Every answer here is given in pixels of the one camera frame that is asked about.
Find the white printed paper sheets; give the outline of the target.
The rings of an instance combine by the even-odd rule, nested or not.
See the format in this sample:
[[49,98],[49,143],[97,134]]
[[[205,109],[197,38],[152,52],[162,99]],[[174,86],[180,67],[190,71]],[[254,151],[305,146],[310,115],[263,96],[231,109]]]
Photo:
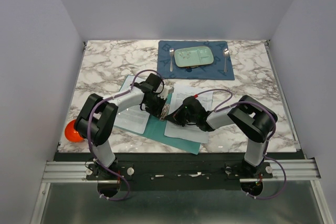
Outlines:
[[212,100],[212,91],[175,84],[164,135],[207,143],[209,136],[204,122],[212,109]]

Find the teal file folder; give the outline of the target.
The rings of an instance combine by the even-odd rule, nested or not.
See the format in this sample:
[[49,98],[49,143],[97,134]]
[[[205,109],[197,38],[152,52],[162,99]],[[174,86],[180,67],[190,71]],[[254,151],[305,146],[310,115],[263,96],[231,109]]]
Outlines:
[[167,137],[164,135],[165,128],[165,121],[160,121],[150,115],[143,134],[122,129],[133,134],[131,143],[127,144],[124,149],[139,153],[176,153],[182,151],[195,155],[199,153],[200,143]]

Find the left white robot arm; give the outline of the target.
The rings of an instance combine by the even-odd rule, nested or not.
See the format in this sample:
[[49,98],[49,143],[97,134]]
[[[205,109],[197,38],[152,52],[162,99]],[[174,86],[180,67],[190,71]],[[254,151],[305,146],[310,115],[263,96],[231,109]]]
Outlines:
[[95,93],[89,95],[74,123],[74,129],[88,140],[89,150],[99,164],[98,173],[104,179],[112,179],[117,171],[108,139],[118,113],[138,105],[142,111],[160,118],[167,101],[169,91],[156,71],[152,70],[140,83],[135,80],[108,98]]

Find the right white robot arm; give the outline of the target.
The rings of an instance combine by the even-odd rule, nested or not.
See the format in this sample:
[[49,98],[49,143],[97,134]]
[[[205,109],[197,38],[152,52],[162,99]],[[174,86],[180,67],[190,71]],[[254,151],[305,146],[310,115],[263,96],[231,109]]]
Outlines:
[[178,126],[192,124],[204,132],[235,124],[248,138],[241,171],[249,178],[259,174],[278,121],[274,111],[248,95],[217,112],[207,111],[195,96],[190,96],[164,119]]

